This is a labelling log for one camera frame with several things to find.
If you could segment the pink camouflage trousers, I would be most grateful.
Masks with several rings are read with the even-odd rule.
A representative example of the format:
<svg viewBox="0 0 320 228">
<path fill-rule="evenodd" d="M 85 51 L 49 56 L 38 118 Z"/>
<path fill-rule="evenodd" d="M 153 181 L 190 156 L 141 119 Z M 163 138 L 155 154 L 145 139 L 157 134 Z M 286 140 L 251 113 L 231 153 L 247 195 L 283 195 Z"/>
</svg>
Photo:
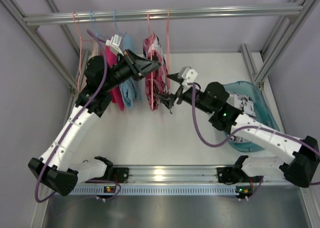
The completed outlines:
<svg viewBox="0 0 320 228">
<path fill-rule="evenodd" d="M 167 78 L 167 63 L 160 39 L 155 33 L 143 40 L 143 56 L 148 60 L 156 61 L 161 64 L 158 69 L 148 74 L 145 78 L 145 94 L 150 110 L 153 112 L 158 109 L 160 103 L 160 100 L 156 95 L 167 94 L 170 90 L 170 81 Z"/>
</svg>

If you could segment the newspaper print trousers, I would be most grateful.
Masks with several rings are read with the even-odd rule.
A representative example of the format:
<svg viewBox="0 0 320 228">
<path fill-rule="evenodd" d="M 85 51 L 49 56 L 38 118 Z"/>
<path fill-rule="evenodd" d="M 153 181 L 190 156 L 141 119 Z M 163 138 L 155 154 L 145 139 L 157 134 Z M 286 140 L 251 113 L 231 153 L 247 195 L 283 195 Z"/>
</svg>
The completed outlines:
<svg viewBox="0 0 320 228">
<path fill-rule="evenodd" d="M 254 120 L 257 119 L 257 115 L 254 108 L 254 102 L 250 96 L 239 95 L 230 91 L 228 93 L 229 93 L 229 98 L 227 100 L 228 104 L 243 111 L 252 119 Z"/>
</svg>

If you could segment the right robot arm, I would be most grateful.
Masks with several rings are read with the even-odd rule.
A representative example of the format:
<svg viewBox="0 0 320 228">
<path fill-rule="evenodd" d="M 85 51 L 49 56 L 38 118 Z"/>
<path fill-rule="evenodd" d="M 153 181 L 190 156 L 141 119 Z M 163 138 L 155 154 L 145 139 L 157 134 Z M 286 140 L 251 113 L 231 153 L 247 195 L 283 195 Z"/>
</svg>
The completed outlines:
<svg viewBox="0 0 320 228">
<path fill-rule="evenodd" d="M 272 153 L 270 157 L 242 155 L 233 168 L 248 177 L 278 177 L 300 187 L 313 185 L 313 177 L 320 164 L 318 142 L 311 136 L 304 139 L 272 129 L 250 117 L 244 111 L 227 102 L 230 94 L 219 82 L 211 82 L 204 91 L 188 76 L 179 73 L 168 78 L 179 83 L 175 93 L 158 94 L 168 109 L 174 104 L 186 102 L 192 106 L 192 119 L 200 140 L 217 148 L 224 143 L 208 143 L 200 133 L 196 109 L 210 114 L 209 123 L 229 137 L 244 138 Z"/>
</svg>

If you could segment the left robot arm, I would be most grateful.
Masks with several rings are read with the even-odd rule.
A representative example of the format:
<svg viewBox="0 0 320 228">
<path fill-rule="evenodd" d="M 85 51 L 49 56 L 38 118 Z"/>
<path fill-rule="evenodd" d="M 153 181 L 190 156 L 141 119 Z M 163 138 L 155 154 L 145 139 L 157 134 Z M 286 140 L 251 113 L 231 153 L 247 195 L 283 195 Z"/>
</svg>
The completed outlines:
<svg viewBox="0 0 320 228">
<path fill-rule="evenodd" d="M 145 78 L 161 63 L 136 55 L 129 49 L 118 54 L 110 67 L 105 56 L 97 55 L 87 62 L 86 85 L 79 93 L 71 115 L 50 147 L 39 158 L 32 158 L 28 167 L 37 179 L 61 196 L 67 196 L 76 185 L 92 179 L 109 180 L 113 163 L 96 156 L 92 160 L 71 164 L 77 148 L 91 126 L 112 102 L 111 90 L 121 83 Z"/>
</svg>

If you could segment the light blue trousers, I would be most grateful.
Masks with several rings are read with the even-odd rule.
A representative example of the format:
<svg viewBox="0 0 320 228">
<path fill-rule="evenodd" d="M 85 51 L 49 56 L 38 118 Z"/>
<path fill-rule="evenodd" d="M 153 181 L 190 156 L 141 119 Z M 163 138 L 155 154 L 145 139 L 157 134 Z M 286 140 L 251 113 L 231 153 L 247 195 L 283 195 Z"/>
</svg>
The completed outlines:
<svg viewBox="0 0 320 228">
<path fill-rule="evenodd" d="M 124 34 L 122 48 L 123 50 L 130 50 L 132 52 L 136 51 L 133 38 L 128 33 Z M 138 82 L 133 78 L 124 81 L 119 85 L 119 88 L 122 101 L 127 109 L 132 109 L 135 101 L 140 102 L 142 100 Z"/>
</svg>

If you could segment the magenta trousers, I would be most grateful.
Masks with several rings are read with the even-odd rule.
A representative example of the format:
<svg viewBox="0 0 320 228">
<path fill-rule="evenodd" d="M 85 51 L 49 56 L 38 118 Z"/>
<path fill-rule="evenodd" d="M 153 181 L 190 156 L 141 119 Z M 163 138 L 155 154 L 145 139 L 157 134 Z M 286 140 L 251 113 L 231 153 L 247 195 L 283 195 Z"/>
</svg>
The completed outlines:
<svg viewBox="0 0 320 228">
<path fill-rule="evenodd" d="M 113 65 L 117 64 L 117 56 L 111 52 L 109 46 L 105 46 L 105 55 L 106 55 L 106 60 L 109 66 L 109 69 L 113 67 Z M 123 102 L 122 94 L 120 91 L 119 86 L 113 88 L 110 91 L 110 94 L 112 96 L 112 102 L 116 104 L 121 112 L 125 110 L 125 104 Z"/>
</svg>

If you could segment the peach striped trousers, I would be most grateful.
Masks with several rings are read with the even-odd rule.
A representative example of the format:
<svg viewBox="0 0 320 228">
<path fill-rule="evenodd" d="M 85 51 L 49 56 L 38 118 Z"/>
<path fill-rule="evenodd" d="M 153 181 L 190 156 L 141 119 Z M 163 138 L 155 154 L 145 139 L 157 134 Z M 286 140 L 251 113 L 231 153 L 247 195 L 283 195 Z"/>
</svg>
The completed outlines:
<svg viewBox="0 0 320 228">
<path fill-rule="evenodd" d="M 99 44 L 96 42 L 93 42 L 90 59 L 96 56 L 103 56 L 103 53 L 104 52 L 100 49 Z"/>
</svg>

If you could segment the blue hanger of magenta trousers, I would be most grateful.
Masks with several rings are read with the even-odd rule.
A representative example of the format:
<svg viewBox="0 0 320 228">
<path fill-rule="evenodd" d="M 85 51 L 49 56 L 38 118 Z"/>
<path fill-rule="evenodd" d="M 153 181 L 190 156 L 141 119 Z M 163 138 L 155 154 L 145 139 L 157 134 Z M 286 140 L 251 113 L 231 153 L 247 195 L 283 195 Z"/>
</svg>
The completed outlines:
<svg viewBox="0 0 320 228">
<path fill-rule="evenodd" d="M 90 23 L 92 25 L 92 28 L 94 30 L 95 36 L 98 38 L 98 40 L 103 43 L 106 44 L 106 41 L 110 39 L 109 35 L 102 35 L 99 33 L 98 28 L 96 26 L 96 19 L 93 18 L 94 12 L 92 10 L 89 11 L 89 18 L 90 18 Z"/>
</svg>

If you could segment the teal plastic bin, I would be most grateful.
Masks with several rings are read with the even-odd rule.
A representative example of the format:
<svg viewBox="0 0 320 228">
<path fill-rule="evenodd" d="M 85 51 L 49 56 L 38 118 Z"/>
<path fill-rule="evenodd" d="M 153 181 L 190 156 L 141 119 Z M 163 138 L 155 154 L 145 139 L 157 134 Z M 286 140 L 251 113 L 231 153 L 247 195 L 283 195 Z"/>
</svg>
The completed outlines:
<svg viewBox="0 0 320 228">
<path fill-rule="evenodd" d="M 225 84 L 223 87 L 227 92 L 251 97 L 254 102 L 254 111 L 257 117 L 256 121 L 274 130 L 279 130 L 268 104 L 256 86 L 247 81 L 236 81 Z M 234 149 L 243 153 L 255 153 L 263 150 L 262 147 L 239 136 L 232 136 L 229 140 L 229 144 Z"/>
</svg>

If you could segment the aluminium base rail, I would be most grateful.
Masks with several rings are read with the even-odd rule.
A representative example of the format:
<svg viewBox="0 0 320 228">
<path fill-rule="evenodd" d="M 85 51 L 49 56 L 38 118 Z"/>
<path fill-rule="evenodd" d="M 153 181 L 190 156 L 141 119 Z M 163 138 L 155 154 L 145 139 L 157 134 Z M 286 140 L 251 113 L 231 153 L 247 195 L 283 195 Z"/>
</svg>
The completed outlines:
<svg viewBox="0 0 320 228">
<path fill-rule="evenodd" d="M 242 164 L 235 165 L 113 165 L 97 164 L 90 165 L 89 162 L 72 165 L 66 172 L 63 172 L 64 180 L 62 184 L 67 184 L 72 178 L 71 186 L 84 183 L 94 178 L 102 177 L 107 168 L 127 167 L 129 168 L 129 178 L 126 183 L 219 183 L 217 177 L 217 168 L 234 167 L 242 170 Z M 307 188 L 310 182 L 304 183 L 301 178 L 295 179 L 292 174 L 286 175 L 280 168 L 283 165 L 276 163 L 271 159 L 271 163 L 266 163 L 263 167 L 254 169 L 254 173 L 243 172 L 249 177 L 249 182 L 240 183 L 259 183 L 260 181 L 284 180 L 285 183 L 291 183 L 295 186 Z"/>
</svg>

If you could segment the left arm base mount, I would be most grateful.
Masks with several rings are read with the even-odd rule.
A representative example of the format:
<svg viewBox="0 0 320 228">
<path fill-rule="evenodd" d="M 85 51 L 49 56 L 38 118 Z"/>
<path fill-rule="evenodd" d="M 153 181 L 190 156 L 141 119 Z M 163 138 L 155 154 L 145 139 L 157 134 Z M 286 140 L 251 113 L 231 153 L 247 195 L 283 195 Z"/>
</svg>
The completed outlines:
<svg viewBox="0 0 320 228">
<path fill-rule="evenodd" d="M 128 181 L 129 171 L 128 167 L 108 167 L 102 177 L 90 179 L 86 183 L 116 182 L 124 184 Z"/>
</svg>

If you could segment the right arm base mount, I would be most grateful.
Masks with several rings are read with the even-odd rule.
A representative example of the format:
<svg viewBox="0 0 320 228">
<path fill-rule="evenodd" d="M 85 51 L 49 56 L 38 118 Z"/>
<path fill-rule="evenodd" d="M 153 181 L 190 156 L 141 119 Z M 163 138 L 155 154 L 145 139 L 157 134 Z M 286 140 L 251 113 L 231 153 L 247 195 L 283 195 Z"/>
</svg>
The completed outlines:
<svg viewBox="0 0 320 228">
<path fill-rule="evenodd" d="M 240 168 L 234 168 L 233 166 L 219 167 L 216 171 L 219 183 L 234 185 L 250 182 L 250 178 Z"/>
</svg>

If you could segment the aluminium hanging rail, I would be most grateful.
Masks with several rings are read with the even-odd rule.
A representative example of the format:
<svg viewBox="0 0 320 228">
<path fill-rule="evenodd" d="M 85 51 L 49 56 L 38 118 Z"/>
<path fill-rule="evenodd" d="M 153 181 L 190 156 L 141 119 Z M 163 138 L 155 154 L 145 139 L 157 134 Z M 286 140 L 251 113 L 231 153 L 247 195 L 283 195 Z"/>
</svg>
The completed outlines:
<svg viewBox="0 0 320 228">
<path fill-rule="evenodd" d="M 73 22 L 130 22 L 146 20 L 184 20 L 232 17 L 297 16 L 303 9 L 299 3 L 257 4 L 244 6 L 219 6 L 197 8 L 167 8 L 120 11 L 86 11 L 71 13 L 26 14 L 23 21 L 28 26 L 67 25 Z"/>
</svg>

